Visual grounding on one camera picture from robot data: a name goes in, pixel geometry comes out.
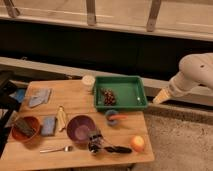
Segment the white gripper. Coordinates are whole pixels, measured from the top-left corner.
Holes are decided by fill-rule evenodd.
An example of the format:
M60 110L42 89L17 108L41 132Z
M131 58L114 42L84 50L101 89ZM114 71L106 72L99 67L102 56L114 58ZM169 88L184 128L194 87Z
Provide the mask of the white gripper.
M198 85L197 82L187 78L182 72L178 72L169 80L168 89L162 88L153 99L154 104L161 104L172 97L181 97Z

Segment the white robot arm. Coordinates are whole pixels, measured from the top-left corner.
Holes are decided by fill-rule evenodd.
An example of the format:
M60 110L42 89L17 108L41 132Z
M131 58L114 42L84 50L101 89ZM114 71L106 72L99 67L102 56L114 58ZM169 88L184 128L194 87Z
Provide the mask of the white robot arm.
M153 99L161 104L174 97L182 97L198 85L213 90L213 53L189 54L179 61L179 71Z

